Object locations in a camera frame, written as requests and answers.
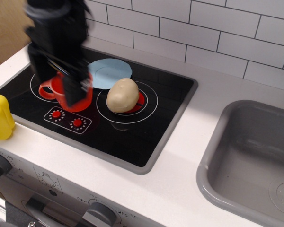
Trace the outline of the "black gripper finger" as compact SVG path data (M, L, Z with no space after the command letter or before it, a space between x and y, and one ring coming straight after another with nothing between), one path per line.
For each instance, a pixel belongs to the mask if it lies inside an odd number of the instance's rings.
M65 100L68 107L81 104L90 100L91 79L85 78L78 81L72 77L62 79Z

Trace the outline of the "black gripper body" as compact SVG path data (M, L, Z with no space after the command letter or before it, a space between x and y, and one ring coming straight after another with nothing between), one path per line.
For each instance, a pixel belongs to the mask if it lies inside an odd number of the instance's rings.
M66 88L81 88L87 79L81 44L87 38L86 23L36 24L25 29L31 39L28 54L41 83L59 71L65 75Z

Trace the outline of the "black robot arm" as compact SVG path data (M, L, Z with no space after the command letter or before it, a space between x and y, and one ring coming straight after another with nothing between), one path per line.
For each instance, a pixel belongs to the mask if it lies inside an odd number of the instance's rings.
M25 4L25 13L33 22L25 29L30 38L30 62L40 82L57 72L63 74L62 87L69 107L87 97L91 81L82 49L87 39L88 11L82 0L28 0Z

